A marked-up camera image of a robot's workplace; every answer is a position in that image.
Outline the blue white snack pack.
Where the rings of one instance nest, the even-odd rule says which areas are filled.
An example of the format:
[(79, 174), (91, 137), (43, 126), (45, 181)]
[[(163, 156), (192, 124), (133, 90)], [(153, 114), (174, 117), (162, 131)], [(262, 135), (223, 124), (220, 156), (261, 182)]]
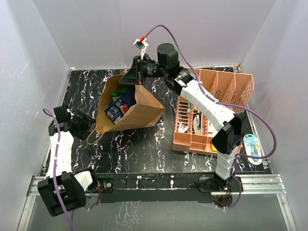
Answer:
[(114, 101), (111, 106), (121, 107), (126, 105), (128, 107), (131, 107), (134, 104), (136, 104), (135, 90), (130, 89), (124, 94), (122, 94), (116, 101)]

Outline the brown paper bag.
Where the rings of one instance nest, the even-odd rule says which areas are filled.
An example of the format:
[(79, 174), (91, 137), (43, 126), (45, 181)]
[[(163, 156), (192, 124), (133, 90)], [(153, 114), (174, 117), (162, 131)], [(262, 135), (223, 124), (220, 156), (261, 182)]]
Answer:
[(143, 86), (132, 86), (136, 103), (128, 107), (118, 123), (114, 123), (106, 113), (106, 109), (113, 101), (111, 94), (129, 85), (120, 84), (122, 75), (110, 77), (103, 88), (97, 109), (95, 129), (88, 135), (89, 145), (97, 143), (104, 133), (138, 128), (154, 127), (165, 111), (165, 107)]

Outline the blue Burts chips bag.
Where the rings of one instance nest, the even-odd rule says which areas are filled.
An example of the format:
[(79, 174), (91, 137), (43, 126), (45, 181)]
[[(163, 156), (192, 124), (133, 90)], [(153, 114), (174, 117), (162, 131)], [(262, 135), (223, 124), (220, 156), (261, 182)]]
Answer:
[(129, 109), (129, 103), (123, 104), (120, 102), (112, 102), (104, 112), (114, 124), (118, 124)]

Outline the pink plastic desk organizer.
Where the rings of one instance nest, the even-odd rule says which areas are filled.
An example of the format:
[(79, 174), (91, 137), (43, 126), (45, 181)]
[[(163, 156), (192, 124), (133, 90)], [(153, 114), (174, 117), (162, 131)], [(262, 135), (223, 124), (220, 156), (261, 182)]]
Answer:
[[(178, 97), (176, 125), (172, 149), (174, 151), (217, 155), (211, 150), (212, 139), (235, 114), (244, 107), (254, 90), (251, 74), (223, 72), (197, 68), (205, 94), (198, 84), (193, 84)], [(201, 114), (201, 134), (193, 131), (193, 117)]]

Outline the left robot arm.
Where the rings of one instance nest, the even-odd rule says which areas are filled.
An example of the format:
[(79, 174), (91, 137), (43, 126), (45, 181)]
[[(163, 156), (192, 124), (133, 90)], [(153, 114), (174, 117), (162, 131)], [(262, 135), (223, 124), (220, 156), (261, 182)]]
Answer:
[(93, 169), (72, 172), (72, 146), (74, 139), (85, 140), (95, 119), (67, 105), (53, 109), (56, 118), (48, 127), (51, 155), (45, 179), (38, 183), (38, 192), (53, 217), (86, 204), (86, 192), (99, 188)]

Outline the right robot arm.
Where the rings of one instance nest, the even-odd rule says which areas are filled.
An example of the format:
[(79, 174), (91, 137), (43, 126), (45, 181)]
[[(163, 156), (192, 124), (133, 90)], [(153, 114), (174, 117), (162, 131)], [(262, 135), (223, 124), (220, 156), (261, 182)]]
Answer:
[(162, 77), (169, 89), (196, 106), (217, 131), (212, 139), (217, 150), (217, 166), (213, 176), (199, 180), (195, 187), (204, 190), (227, 190), (235, 178), (235, 158), (244, 135), (247, 116), (244, 113), (236, 114), (221, 105), (206, 91), (197, 80), (197, 74), (180, 65), (178, 51), (171, 43), (162, 43), (157, 47), (157, 61), (146, 54), (148, 44), (144, 40), (137, 39), (134, 46), (141, 54), (134, 56), (130, 70), (119, 82), (141, 85), (147, 77)]

